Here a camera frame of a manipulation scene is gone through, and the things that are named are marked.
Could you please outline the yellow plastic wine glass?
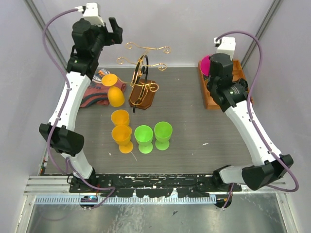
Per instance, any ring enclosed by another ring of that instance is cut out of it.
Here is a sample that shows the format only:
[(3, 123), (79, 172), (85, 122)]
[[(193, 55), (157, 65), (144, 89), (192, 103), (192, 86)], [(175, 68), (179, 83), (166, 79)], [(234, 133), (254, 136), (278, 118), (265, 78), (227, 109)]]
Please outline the yellow plastic wine glass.
[(125, 98), (124, 94), (120, 88), (115, 86), (119, 81), (119, 78), (115, 74), (106, 74), (102, 77), (102, 84), (108, 87), (107, 97), (109, 103), (113, 107), (120, 107), (124, 104)]

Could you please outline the pink plastic wine glass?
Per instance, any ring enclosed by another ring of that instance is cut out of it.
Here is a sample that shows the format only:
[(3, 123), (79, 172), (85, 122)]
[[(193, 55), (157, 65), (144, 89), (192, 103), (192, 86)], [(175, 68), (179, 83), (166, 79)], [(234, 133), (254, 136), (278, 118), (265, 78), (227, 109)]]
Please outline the pink plastic wine glass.
[(210, 55), (207, 55), (206, 57), (204, 57), (201, 60), (200, 69), (201, 69), (201, 72), (204, 75), (206, 75), (206, 76), (209, 75), (209, 71), (210, 71)]

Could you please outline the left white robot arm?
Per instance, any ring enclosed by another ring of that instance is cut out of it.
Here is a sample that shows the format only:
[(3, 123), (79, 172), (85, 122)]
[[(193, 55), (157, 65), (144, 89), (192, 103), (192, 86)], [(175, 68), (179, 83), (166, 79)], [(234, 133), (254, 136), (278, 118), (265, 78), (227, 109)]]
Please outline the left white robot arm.
[(48, 149), (61, 154), (66, 166), (73, 171), (74, 183), (86, 192), (100, 188), (95, 169), (83, 151), (85, 139), (74, 129), (83, 95), (97, 70), (103, 47), (122, 43), (123, 29), (115, 18), (109, 18), (109, 22), (111, 32), (99, 19), (81, 18), (74, 23), (71, 33), (74, 44), (64, 75), (64, 89), (49, 122), (39, 126)]

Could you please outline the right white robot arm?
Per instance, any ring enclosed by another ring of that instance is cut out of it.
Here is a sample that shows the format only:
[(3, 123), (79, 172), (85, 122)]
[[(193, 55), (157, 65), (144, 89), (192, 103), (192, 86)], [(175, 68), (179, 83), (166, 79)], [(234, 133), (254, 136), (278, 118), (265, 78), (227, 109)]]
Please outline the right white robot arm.
[(282, 154), (258, 122), (252, 104), (247, 102), (245, 87), (233, 81), (234, 63), (230, 56), (215, 53), (209, 60), (207, 89), (237, 128), (252, 160), (250, 165), (226, 165), (215, 170), (213, 185), (218, 191), (225, 191), (231, 183), (258, 190), (282, 178), (294, 160), (291, 155)]

